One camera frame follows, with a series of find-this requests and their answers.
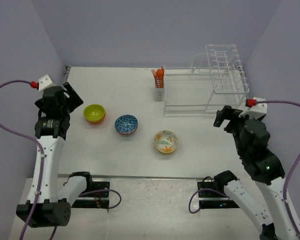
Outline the lime green plastic bowl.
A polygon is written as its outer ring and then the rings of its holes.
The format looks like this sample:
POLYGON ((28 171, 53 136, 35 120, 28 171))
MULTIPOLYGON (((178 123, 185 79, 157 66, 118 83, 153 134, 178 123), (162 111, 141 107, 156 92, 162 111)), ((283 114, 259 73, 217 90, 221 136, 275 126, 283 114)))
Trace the lime green plastic bowl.
POLYGON ((98 121, 103 117, 104 113, 106 113, 106 110, 102 105, 90 104, 84 109, 83 116, 90 121, 98 121))

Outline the orange plastic bowl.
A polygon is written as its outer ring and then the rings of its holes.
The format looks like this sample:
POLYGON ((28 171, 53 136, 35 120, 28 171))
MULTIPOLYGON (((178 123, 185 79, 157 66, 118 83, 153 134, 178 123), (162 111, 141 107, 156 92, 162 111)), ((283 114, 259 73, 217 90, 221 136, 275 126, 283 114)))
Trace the orange plastic bowl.
POLYGON ((88 119, 85 119, 85 120, 92 125, 98 125, 104 121, 105 117, 106 117, 106 113, 104 113, 103 117, 101 119, 99 119, 98 121, 92 121, 92 120, 88 120, 88 119))

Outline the orange patterned ceramic bowl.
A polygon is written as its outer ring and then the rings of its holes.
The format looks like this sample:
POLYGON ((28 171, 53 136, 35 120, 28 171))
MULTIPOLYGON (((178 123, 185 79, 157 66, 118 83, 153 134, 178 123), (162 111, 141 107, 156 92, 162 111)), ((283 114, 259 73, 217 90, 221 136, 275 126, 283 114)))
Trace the orange patterned ceramic bowl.
POLYGON ((116 131, 117 131, 118 134, 120 134, 121 136, 130 136, 130 135, 132 135, 134 132, 136 132, 136 130, 137 130, 137 128, 134 129, 134 130, 132 130, 132 131, 130 131, 130 132, 121 132, 121 131, 118 131, 118 130, 116 130, 116 131))

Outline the white red patterned bowl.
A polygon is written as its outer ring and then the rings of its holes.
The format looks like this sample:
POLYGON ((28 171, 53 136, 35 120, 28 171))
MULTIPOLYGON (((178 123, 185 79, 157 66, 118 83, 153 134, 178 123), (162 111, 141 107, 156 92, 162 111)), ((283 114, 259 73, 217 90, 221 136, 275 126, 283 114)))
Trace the white red patterned bowl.
POLYGON ((115 130, 120 132, 131 132, 137 129, 138 125, 137 118, 130 114, 121 115, 114 122, 115 130))

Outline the rearmost grey bowl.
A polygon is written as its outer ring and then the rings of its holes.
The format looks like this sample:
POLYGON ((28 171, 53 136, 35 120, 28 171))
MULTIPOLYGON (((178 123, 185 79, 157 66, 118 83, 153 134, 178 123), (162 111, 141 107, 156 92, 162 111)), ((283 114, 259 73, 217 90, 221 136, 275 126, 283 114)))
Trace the rearmost grey bowl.
POLYGON ((177 135, 170 130, 161 130, 157 132, 153 139, 154 147, 156 146, 158 148, 169 148, 171 146, 178 148, 179 142, 177 135))

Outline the tan yellow rimmed bowl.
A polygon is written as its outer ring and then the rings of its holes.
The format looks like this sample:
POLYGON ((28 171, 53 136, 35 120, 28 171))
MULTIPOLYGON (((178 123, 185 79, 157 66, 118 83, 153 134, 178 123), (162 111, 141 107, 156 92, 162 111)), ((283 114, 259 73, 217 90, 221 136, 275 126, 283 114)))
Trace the tan yellow rimmed bowl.
POLYGON ((173 154, 178 148, 177 147, 165 147, 165 148, 159 148, 157 146, 154 147, 159 153, 163 155, 171 155, 173 154))

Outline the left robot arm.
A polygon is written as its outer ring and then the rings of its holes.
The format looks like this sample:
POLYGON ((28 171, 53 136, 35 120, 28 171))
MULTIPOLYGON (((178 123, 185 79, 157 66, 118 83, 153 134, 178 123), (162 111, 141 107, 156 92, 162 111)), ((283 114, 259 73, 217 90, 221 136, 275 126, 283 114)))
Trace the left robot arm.
POLYGON ((16 207, 16 215, 31 228, 63 227, 70 221, 71 207, 82 195, 93 193, 94 184, 88 171, 73 172, 62 189, 58 189, 59 163, 70 114, 83 100, 66 82, 43 90, 35 102, 38 120, 35 124, 37 155, 32 187, 24 204, 16 207))

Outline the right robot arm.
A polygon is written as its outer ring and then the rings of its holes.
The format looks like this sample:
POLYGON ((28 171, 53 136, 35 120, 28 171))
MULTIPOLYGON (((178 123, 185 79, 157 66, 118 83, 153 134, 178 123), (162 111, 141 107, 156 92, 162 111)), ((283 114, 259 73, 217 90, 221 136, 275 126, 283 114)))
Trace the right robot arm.
POLYGON ((262 207, 229 170, 214 176, 213 191, 232 199, 256 227, 261 240, 300 240, 300 220, 289 206, 286 177, 279 158, 268 149, 270 133, 262 122, 267 107, 247 111, 229 105, 216 112, 214 127, 228 120, 224 131, 234 139, 244 170, 259 188, 267 207, 262 207))

